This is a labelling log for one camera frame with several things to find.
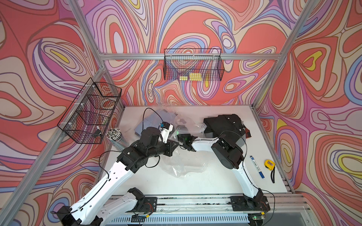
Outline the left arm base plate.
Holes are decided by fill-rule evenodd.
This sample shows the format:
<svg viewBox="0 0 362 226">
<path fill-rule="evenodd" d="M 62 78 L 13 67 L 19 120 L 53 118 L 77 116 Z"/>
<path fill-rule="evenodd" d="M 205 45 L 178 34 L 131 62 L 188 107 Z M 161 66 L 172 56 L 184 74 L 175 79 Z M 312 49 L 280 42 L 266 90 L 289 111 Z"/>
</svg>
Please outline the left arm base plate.
<svg viewBox="0 0 362 226">
<path fill-rule="evenodd" d="M 145 197 L 141 201 L 138 201 L 136 206 L 127 213 L 141 212 L 141 213 L 154 213 L 157 209 L 157 197 Z"/>
</svg>

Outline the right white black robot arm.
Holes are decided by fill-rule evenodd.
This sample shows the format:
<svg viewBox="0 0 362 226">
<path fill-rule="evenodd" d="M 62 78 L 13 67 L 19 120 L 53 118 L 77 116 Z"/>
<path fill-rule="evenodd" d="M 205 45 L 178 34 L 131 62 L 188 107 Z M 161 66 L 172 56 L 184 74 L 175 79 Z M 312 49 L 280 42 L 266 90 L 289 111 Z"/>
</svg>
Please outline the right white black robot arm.
<svg viewBox="0 0 362 226">
<path fill-rule="evenodd" d="M 243 191 L 247 203 L 257 206 L 264 196 L 261 188 L 257 187 L 244 164 L 245 155 L 243 149 L 238 145 L 241 139 L 245 139 L 232 131 L 225 131 L 219 137 L 199 138 L 191 134 L 177 134 L 180 145 L 189 151 L 213 152 L 220 163 L 227 169 L 233 171 Z"/>
</svg>

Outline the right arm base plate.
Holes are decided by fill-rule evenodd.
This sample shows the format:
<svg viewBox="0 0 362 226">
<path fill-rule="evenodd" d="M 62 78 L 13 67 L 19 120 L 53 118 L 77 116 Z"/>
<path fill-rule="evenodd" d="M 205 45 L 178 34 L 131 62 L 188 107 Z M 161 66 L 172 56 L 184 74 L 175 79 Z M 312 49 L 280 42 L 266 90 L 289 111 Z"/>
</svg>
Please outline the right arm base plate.
<svg viewBox="0 0 362 226">
<path fill-rule="evenodd" d="M 263 196 L 259 202 L 246 196 L 231 196 L 228 204 L 232 206 L 233 211 L 269 212 L 271 210 L 266 196 Z"/>
</svg>

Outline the black button shirt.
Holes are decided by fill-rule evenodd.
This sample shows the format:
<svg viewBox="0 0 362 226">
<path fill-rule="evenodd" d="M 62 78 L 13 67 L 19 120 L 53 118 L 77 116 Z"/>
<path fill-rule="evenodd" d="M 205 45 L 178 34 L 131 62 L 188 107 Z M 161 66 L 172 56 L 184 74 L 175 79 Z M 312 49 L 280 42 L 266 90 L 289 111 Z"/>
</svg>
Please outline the black button shirt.
<svg viewBox="0 0 362 226">
<path fill-rule="evenodd" d="M 226 141 L 237 142 L 241 137 L 246 138 L 245 126 L 238 115 L 218 115 L 203 120 L 206 125 L 206 138 L 221 137 Z"/>
</svg>

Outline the clear plastic vacuum bag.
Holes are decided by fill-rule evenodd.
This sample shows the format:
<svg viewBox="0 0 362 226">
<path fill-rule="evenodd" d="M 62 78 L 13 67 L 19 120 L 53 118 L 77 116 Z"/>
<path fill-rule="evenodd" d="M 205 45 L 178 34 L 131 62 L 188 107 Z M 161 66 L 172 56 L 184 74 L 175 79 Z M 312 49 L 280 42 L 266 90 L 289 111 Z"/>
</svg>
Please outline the clear plastic vacuum bag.
<svg viewBox="0 0 362 226">
<path fill-rule="evenodd" d="M 218 137 L 206 138 L 204 123 L 196 124 L 186 115 L 179 114 L 173 109 L 146 108 L 153 111 L 142 118 L 141 128 L 158 127 L 166 134 L 169 141 L 177 145 L 171 157 L 161 161 L 161 169 L 175 178 L 183 178 L 189 173 L 201 173 L 208 167 L 204 153 L 212 151 L 212 145 L 219 141 Z"/>
</svg>

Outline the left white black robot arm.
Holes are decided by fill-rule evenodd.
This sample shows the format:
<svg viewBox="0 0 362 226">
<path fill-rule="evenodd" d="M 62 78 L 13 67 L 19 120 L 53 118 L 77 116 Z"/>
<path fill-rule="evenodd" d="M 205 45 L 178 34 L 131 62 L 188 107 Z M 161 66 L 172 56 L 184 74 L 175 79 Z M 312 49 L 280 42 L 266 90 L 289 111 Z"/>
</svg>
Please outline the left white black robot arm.
<svg viewBox="0 0 362 226">
<path fill-rule="evenodd" d="M 163 122 L 160 128 L 148 127 L 139 140 L 123 149 L 106 175 L 78 202 L 63 206 L 55 215 L 63 226 L 104 226 L 121 213 L 150 213 L 152 205 L 137 188 L 122 197 L 109 201 L 113 193 L 151 157 L 172 156 L 178 143 L 169 140 L 173 125 Z"/>
</svg>

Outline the red black plaid shirt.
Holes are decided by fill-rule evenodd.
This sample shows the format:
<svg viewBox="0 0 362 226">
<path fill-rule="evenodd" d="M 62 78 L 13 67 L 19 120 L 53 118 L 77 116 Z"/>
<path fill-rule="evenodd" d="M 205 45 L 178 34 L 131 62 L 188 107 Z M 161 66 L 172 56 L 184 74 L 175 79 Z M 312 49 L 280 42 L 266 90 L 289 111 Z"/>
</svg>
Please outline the red black plaid shirt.
<svg viewBox="0 0 362 226">
<path fill-rule="evenodd" d="M 250 130 L 248 128 L 245 128 L 245 135 L 246 135 L 246 138 L 251 138 L 251 133 L 250 133 Z"/>
</svg>

